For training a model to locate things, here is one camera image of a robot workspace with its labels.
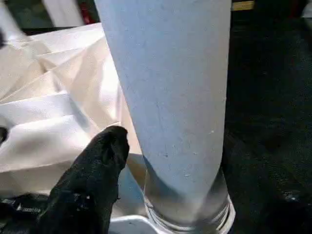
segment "gloved hand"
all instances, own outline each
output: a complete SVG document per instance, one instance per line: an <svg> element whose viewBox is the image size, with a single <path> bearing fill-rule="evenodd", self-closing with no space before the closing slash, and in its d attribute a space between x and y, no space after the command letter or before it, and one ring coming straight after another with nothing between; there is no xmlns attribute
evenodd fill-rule
<svg viewBox="0 0 312 234"><path fill-rule="evenodd" d="M9 223L0 233L106 234L128 153L127 131L106 128L60 178L35 222Z"/></svg>

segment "red object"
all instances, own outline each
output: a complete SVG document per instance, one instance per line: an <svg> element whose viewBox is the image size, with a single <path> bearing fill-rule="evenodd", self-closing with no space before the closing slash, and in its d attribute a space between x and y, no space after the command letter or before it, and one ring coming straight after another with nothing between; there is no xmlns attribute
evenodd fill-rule
<svg viewBox="0 0 312 234"><path fill-rule="evenodd" d="M88 7L87 4L85 2L82 2L80 5L80 11L82 14L82 18L85 24L91 24L91 23L95 23L95 20L91 17L89 11L88 11Z"/></svg>

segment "white pole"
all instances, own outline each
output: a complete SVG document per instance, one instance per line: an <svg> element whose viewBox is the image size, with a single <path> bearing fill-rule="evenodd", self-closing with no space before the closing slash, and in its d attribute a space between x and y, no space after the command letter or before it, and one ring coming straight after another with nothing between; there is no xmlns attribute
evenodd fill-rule
<svg viewBox="0 0 312 234"><path fill-rule="evenodd" d="M151 219L216 228L228 208L219 166L231 0L96 3L147 162Z"/></svg>
<svg viewBox="0 0 312 234"><path fill-rule="evenodd" d="M4 38L7 41L24 37L24 34L15 23L15 20L2 0L0 0L0 30L4 33Z"/></svg>

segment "black surface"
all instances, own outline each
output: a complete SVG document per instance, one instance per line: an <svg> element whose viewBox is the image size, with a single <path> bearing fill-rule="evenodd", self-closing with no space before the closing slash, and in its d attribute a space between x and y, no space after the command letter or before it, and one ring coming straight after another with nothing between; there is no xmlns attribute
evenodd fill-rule
<svg viewBox="0 0 312 234"><path fill-rule="evenodd" d="M237 212L233 234L285 233L269 225L269 214L278 224L278 204L287 195L297 201L284 206L288 212L306 212L301 223L280 213L288 233L310 233L311 123L312 50L305 22L263 19L233 27L223 160Z"/></svg>

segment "yellow label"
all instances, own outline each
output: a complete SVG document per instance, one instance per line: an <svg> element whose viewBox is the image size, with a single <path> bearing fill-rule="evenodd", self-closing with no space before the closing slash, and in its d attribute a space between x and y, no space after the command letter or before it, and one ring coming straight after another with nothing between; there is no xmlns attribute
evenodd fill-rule
<svg viewBox="0 0 312 234"><path fill-rule="evenodd" d="M246 11L254 8L254 1L233 2L232 11Z"/></svg>

